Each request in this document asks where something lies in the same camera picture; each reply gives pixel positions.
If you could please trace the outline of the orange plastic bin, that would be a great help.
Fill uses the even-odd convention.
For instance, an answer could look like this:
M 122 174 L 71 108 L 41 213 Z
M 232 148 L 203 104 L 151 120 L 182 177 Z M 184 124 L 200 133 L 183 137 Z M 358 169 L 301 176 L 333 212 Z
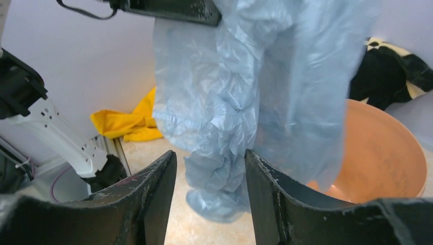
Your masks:
M 397 119 L 348 100 L 341 171 L 324 194 L 351 203 L 421 197 L 427 161 L 414 135 Z

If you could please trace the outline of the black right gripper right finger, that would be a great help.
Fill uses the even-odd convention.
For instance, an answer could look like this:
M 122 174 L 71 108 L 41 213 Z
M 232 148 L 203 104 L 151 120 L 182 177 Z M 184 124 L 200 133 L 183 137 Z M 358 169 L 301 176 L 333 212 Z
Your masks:
M 303 185 L 252 150 L 245 165 L 257 244 L 432 244 L 431 198 L 353 204 Z

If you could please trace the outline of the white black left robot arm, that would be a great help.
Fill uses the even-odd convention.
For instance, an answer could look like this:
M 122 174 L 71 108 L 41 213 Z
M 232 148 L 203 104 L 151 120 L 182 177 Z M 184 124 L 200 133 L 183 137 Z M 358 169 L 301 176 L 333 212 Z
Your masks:
M 221 14 L 213 1 L 109 1 L 118 10 L 216 27 Z M 49 99 L 37 71 L 1 49 L 1 119 L 28 128 L 89 185 L 91 192 L 127 176 L 119 157 L 77 133 Z

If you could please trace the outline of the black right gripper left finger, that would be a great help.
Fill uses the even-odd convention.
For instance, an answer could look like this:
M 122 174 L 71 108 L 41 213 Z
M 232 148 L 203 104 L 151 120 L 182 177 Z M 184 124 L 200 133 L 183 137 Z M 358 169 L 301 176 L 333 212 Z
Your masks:
M 164 244 L 177 173 L 168 151 L 81 201 L 1 195 L 1 244 Z

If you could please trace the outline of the light blue trash bag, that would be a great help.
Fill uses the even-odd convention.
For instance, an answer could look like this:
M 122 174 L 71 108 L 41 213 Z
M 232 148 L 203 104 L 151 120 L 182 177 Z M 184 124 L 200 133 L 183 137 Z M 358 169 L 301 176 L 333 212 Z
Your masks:
M 326 191 L 340 172 L 346 99 L 379 1 L 216 1 L 217 27 L 158 18 L 158 130 L 185 157 L 186 200 L 231 223 L 250 211 L 254 150 Z

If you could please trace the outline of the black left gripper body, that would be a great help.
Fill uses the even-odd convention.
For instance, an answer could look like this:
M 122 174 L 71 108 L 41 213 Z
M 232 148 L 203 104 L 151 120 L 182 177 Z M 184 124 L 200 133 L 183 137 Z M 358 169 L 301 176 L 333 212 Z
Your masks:
M 192 22 L 216 27 L 221 13 L 213 1 L 204 0 L 116 0 L 109 1 L 114 9 L 124 12 Z

